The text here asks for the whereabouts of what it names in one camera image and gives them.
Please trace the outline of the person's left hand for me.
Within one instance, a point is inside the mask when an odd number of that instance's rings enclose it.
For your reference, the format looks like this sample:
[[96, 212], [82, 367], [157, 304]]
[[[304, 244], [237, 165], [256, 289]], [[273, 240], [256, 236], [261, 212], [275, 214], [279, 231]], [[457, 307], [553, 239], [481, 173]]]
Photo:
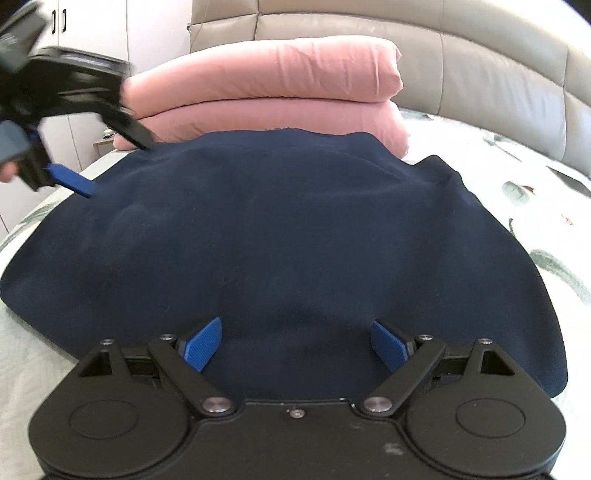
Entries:
[[18, 165], [15, 162], [6, 162], [0, 167], [0, 181], [8, 183], [18, 175], [18, 172]]

